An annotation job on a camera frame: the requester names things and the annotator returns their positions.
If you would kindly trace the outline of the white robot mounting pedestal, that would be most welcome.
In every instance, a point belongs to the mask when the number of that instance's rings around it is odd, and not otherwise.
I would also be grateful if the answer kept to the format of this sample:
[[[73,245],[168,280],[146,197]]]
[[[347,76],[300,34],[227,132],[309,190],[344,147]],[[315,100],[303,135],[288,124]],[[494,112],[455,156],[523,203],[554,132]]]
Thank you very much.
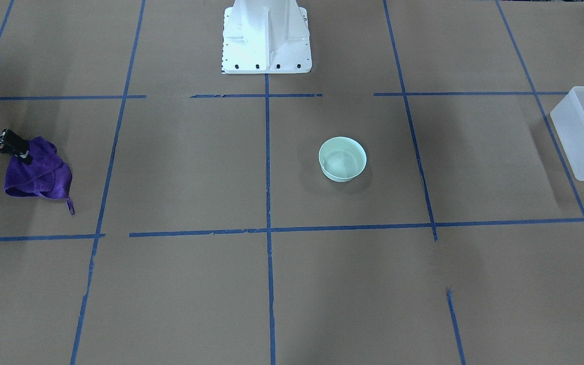
[[[235,1],[223,21],[223,74],[311,72],[308,12],[297,1]]]

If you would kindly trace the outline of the purple microfiber cloth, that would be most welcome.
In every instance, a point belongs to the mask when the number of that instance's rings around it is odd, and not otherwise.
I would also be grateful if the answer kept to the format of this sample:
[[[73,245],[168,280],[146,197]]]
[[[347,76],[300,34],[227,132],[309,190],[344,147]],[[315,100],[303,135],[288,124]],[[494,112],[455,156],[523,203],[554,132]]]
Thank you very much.
[[[29,141],[30,164],[12,157],[7,166],[3,190],[12,197],[42,197],[64,200],[70,215],[75,215],[70,197],[72,178],[69,165],[58,155],[56,146],[38,136]]]

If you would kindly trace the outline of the mint green bowl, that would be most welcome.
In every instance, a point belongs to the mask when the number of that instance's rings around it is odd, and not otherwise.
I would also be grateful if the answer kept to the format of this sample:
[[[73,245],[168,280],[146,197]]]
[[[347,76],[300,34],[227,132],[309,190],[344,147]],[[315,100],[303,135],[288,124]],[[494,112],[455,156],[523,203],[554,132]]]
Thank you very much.
[[[336,136],[320,146],[318,163],[329,180],[345,183],[363,173],[367,166],[367,154],[355,139]]]

